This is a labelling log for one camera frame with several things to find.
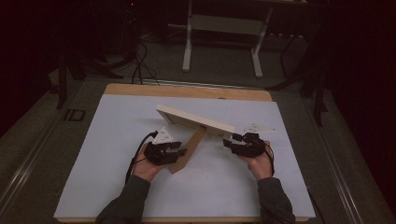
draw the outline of wooden block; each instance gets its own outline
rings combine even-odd
[[[161,116],[171,124],[176,124],[192,130],[196,130],[198,127],[204,127],[208,134],[216,137],[223,138],[224,135],[226,137],[231,136],[235,130],[233,126],[196,116],[165,105],[157,105],[156,109]]]
[[[206,128],[199,126],[195,133],[192,135],[190,140],[187,142],[187,145],[185,148],[187,149],[186,154],[184,156],[179,157],[177,159],[177,162],[170,164],[169,170],[171,171],[172,174],[176,173],[177,171],[183,169],[187,162],[189,161],[190,157],[194,153],[194,150],[198,147],[199,143],[201,140],[204,138],[206,134]]]

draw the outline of wooden board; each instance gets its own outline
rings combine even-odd
[[[223,138],[224,136],[230,137],[235,130],[233,126],[193,115],[169,106],[157,105],[156,109],[168,123],[192,130],[196,130],[198,127],[204,127],[206,128],[206,133],[219,138]]]
[[[268,91],[185,86],[150,86],[116,83],[109,84],[106,87],[105,94],[272,101],[272,97]]]
[[[192,135],[192,137],[185,146],[185,148],[187,149],[186,154],[182,157],[179,157],[176,163],[172,163],[169,165],[169,170],[171,171],[172,174],[176,173],[177,171],[180,171],[187,165],[187,162],[189,162],[190,157],[194,153],[194,150],[198,147],[201,140],[204,138],[205,134],[206,134],[206,128],[202,126],[197,128],[197,130],[195,131],[195,133]]]

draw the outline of white surface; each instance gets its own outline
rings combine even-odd
[[[166,130],[165,127],[162,127],[160,130],[158,130],[157,136],[153,140],[150,140],[152,142],[152,145],[159,145],[163,143],[171,143],[174,141],[174,138],[171,136],[171,134]]]
[[[96,217],[119,196],[131,158],[148,133],[164,126],[176,141],[187,143],[193,131],[168,125],[155,110],[159,104],[232,125],[241,134],[251,123],[275,128],[275,133],[261,133],[275,153],[275,177],[295,216],[315,216],[276,103],[105,94],[55,217]],[[259,217],[259,207],[257,184],[246,163],[221,139],[207,135],[183,170],[157,174],[144,217]]]
[[[276,129],[253,123],[246,129],[244,129],[244,132],[245,133],[272,133],[272,132],[276,132]]]

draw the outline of dark background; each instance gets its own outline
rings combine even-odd
[[[118,6],[104,0],[95,1],[94,6],[92,2],[6,1],[0,7],[0,136],[50,90],[47,74],[58,67],[60,37],[71,40],[86,55],[103,59],[102,47],[112,23],[122,22],[122,11],[118,11],[122,2]],[[343,2],[343,7],[334,4],[340,7],[330,13],[324,33],[337,34],[328,58],[326,86],[396,214],[396,5],[390,0]],[[94,16],[93,8],[99,16]],[[138,12],[147,27],[166,38],[167,23],[186,24],[187,1],[144,1]],[[298,32],[294,30],[297,20],[288,21],[284,16],[290,13],[295,9],[280,7],[270,22],[270,32]],[[324,49],[333,41],[329,35],[320,38]]]

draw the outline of left hand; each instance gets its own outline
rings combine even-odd
[[[151,180],[154,179],[155,175],[158,174],[158,172],[160,172],[161,169],[165,168],[167,165],[157,166],[151,163],[149,160],[145,159],[146,146],[147,144],[143,145],[142,149],[137,155],[136,161],[139,162],[134,165],[134,169],[132,170],[131,175],[137,175],[147,180],[148,182],[151,182]]]

